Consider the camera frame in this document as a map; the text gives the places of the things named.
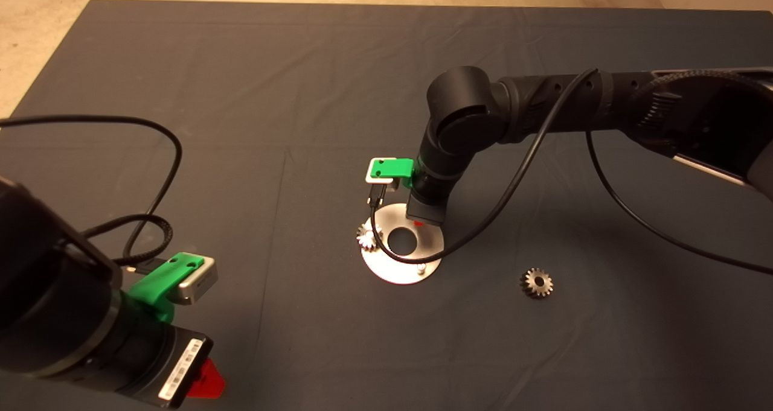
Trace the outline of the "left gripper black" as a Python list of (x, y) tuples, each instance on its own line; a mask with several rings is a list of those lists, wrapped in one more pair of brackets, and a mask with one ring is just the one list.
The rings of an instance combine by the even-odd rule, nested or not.
[(208, 358), (213, 345), (204, 333), (169, 325), (138, 305), (124, 305), (91, 353), (91, 389), (160, 409), (177, 409), (185, 398), (219, 399), (226, 381)]

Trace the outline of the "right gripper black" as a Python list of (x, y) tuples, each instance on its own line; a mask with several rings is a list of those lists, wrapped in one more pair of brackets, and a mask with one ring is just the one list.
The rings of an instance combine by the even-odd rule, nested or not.
[(406, 216), (414, 226), (442, 226), (446, 221), (447, 205), (452, 186), (414, 185), (409, 191)]

